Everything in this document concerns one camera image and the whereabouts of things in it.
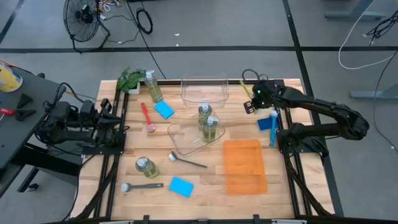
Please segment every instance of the orange plastic tray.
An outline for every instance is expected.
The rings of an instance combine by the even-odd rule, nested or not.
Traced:
[[[228,195],[267,192],[268,184],[260,141],[224,141],[224,167]]]

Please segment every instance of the clear plastic bowl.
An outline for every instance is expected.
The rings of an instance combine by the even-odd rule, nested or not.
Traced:
[[[213,111],[212,116],[217,119],[217,114]],[[216,136],[212,142],[204,142],[203,132],[199,130],[199,114],[196,114],[190,118],[183,119],[181,122],[171,124],[167,128],[170,138],[172,139],[177,152],[182,155],[191,154],[219,139],[225,134],[225,127],[218,120],[216,127]]]
[[[197,108],[208,103],[212,108],[224,107],[228,99],[228,77],[193,76],[185,74],[181,79],[181,99],[187,108]]]

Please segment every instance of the wooden table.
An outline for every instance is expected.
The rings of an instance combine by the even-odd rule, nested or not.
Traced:
[[[285,79],[285,84],[303,91],[299,79]],[[103,98],[112,100],[116,81],[102,81],[99,87],[97,107]],[[207,169],[195,167],[179,161],[172,162],[168,155],[175,146],[168,135],[167,127],[197,113],[197,108],[185,108],[180,97],[180,85],[161,86],[164,100],[174,109],[169,119],[163,119],[154,109],[146,86],[141,87],[140,95],[130,95],[127,106],[127,131],[124,154],[120,158],[112,220],[142,220],[150,215],[151,220],[196,220],[207,219],[251,219],[253,214],[261,218],[293,218],[287,174],[282,154],[277,147],[269,146],[269,131],[260,132],[259,118],[268,117],[269,111],[259,114],[246,114],[243,103],[248,100],[240,85],[229,86],[229,99],[224,108],[215,111],[226,127],[225,135],[209,148],[194,153],[187,159],[206,164]],[[119,101],[121,114],[123,94]],[[146,130],[146,120],[140,103],[145,102],[149,116],[156,125],[154,133]],[[293,122],[310,124],[309,112],[292,109]],[[223,141],[227,139],[258,139],[262,145],[262,156],[268,181],[268,192],[262,195],[227,195],[223,167]],[[308,188],[324,206],[333,213],[328,184],[319,156],[315,153],[301,153],[301,161]],[[147,156],[160,168],[160,175],[150,180],[134,167],[139,157]],[[97,155],[81,171],[79,194],[72,211],[78,215],[90,201],[98,188],[103,156]],[[189,198],[168,190],[173,176],[181,177],[194,184]],[[120,185],[164,183],[162,189],[134,189],[128,193],[120,192]],[[300,211],[304,213],[301,192],[298,192]],[[104,193],[101,214],[104,215],[108,192]]]

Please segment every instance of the electric fan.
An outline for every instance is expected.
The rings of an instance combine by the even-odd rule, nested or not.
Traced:
[[[100,49],[111,35],[109,30],[100,21],[100,12],[98,10],[98,0],[66,0],[63,6],[63,23],[72,40],[73,49],[77,52],[90,52]],[[98,27],[103,27],[106,31],[106,37],[102,44],[89,50],[77,50],[75,41],[86,42],[91,40],[97,33]]]

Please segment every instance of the yellow cup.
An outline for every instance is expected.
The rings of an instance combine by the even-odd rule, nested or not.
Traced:
[[[0,62],[0,90],[5,92],[12,92],[17,90],[22,85],[22,77],[12,72],[12,70],[5,64]]]

